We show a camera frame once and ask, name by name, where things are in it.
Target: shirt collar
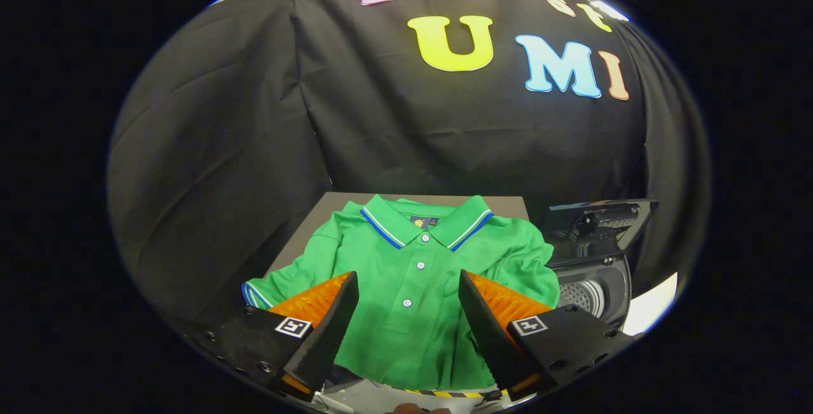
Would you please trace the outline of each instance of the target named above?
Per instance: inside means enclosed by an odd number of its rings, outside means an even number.
[[[482,228],[488,218],[494,215],[480,195],[470,197],[459,208],[455,208],[454,206],[390,201],[376,194],[366,205],[362,206],[361,213],[381,237],[398,249],[406,246],[419,234],[426,231],[452,251],[462,246],[471,235]],[[410,222],[409,215],[439,217],[443,221],[424,230]]]

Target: shirt sleeve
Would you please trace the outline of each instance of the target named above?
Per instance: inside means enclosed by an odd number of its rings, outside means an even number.
[[[516,244],[497,262],[489,278],[517,293],[555,308],[560,299],[560,284],[552,269],[546,267],[554,246],[545,243],[533,224],[520,224]]]
[[[331,220],[319,227],[308,240],[305,252],[287,267],[253,278],[242,284],[246,304],[270,309],[288,298],[333,277],[336,251],[340,244],[339,226]]]

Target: letter u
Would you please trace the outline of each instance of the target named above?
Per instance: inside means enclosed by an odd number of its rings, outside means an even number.
[[[450,23],[447,17],[416,17],[406,23],[418,35],[420,55],[430,67],[439,70],[476,70],[491,63],[494,47],[488,26],[494,23],[481,15],[464,15],[460,22],[468,25],[474,50],[471,53],[454,53],[449,49],[447,30]]]

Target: green polo shirt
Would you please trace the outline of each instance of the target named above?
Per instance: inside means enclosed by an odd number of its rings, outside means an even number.
[[[375,195],[334,212],[290,266],[242,291],[265,309],[355,271],[358,306],[335,364],[400,389],[479,389],[494,379],[458,299],[460,270],[556,307],[552,254],[533,224],[494,215],[480,196],[454,208]]]

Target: blue letter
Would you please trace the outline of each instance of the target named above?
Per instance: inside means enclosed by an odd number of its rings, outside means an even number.
[[[564,53],[560,58],[543,38],[519,35],[515,39],[525,47],[528,55],[531,79],[525,82],[526,89],[534,92],[551,91],[554,86],[545,78],[545,70],[548,70],[558,89],[563,92],[567,91],[570,76],[574,76],[573,93],[591,98],[601,96],[593,67],[590,66],[590,47],[570,41],[564,46]]]

